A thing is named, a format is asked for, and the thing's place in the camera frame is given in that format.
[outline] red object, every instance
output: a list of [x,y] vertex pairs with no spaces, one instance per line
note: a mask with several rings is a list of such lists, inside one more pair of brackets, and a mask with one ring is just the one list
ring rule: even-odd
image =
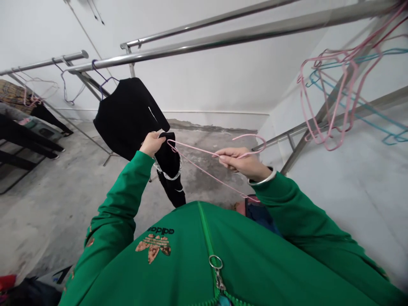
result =
[[17,275],[0,276],[0,291],[6,291],[14,287]]

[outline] hand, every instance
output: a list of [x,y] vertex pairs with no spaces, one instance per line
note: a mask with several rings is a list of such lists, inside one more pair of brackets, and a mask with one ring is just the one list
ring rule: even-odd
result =
[[158,138],[160,134],[160,132],[148,133],[139,151],[153,158],[154,154],[157,153],[163,142],[166,141],[166,137]]
[[221,155],[219,158],[220,164],[230,169],[232,172],[240,172],[247,178],[256,182],[263,181],[271,175],[272,171],[263,165],[254,155],[247,155],[238,159],[241,155],[250,152],[247,148],[226,148],[216,152]]

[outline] gray cloth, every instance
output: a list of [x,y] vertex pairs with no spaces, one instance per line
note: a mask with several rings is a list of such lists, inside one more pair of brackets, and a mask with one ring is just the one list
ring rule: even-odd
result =
[[7,118],[12,120],[21,121],[30,116],[23,113],[22,111],[7,105],[6,103],[0,102],[0,114],[5,115]]

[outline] black sweater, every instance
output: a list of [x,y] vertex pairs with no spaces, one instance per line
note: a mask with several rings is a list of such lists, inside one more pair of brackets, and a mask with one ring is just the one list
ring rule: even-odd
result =
[[120,80],[116,90],[100,102],[93,124],[108,147],[129,161],[149,132],[170,129],[139,78]]

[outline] green adidas jacket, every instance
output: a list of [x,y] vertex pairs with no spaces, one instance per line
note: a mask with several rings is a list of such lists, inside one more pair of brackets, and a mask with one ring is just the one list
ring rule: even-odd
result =
[[[279,173],[254,190],[285,239],[195,201],[133,240],[153,163],[138,151],[120,174],[92,219],[61,306],[216,305],[220,295],[234,305],[407,305],[364,249]],[[210,255],[223,262],[225,290]]]

